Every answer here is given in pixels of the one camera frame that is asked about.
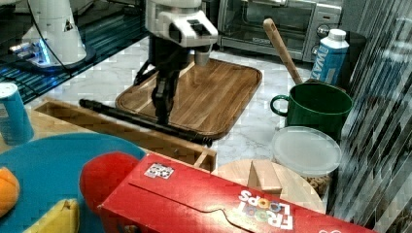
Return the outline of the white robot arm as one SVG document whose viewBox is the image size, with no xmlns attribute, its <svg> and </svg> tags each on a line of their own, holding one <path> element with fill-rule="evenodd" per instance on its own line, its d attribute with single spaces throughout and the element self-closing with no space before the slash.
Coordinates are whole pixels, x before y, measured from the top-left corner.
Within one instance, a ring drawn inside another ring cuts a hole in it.
<svg viewBox="0 0 412 233">
<path fill-rule="evenodd" d="M 146 0 L 148 62 L 157 70 L 152 98 L 160 124 L 168 123 L 180 72 L 189 66 L 190 52 L 194 51 L 196 65 L 205 66 L 218 40 L 217 28 L 200 6 L 201 0 Z"/>
</svg>

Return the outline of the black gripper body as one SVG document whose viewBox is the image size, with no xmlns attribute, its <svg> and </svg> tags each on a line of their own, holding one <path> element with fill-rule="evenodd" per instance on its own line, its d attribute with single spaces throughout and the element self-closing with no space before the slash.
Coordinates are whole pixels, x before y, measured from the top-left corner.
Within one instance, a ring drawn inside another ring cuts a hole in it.
<svg viewBox="0 0 412 233">
<path fill-rule="evenodd" d="M 180 74 L 189 65 L 189 49 L 174 42 L 150 35 L 149 63 L 164 74 Z"/>
</svg>

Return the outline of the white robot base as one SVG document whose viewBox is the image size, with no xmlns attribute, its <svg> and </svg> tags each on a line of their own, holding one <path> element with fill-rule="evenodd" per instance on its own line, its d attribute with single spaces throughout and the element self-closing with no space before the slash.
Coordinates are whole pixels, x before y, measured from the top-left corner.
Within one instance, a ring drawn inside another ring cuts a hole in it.
<svg viewBox="0 0 412 233">
<path fill-rule="evenodd" d="M 95 56 L 81 37 L 70 0 L 27 0 L 31 28 L 9 52 L 41 70 L 73 70 Z"/>
</svg>

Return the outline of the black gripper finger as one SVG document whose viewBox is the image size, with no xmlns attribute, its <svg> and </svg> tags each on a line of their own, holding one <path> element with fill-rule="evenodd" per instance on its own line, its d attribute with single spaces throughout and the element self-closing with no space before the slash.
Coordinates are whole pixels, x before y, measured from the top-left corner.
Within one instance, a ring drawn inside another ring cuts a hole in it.
<svg viewBox="0 0 412 233">
<path fill-rule="evenodd" d="M 156 85 L 152 93 L 153 103 L 155 107 L 155 115 L 158 121 L 167 120 L 167 108 L 165 103 L 165 78 L 158 73 L 156 76 Z"/>
<path fill-rule="evenodd" d="M 174 104 L 174 95 L 176 93 L 179 72 L 173 71 L 168 74 L 164 73 L 159 83 L 159 122 L 167 124 L 170 112 Z"/>
</svg>

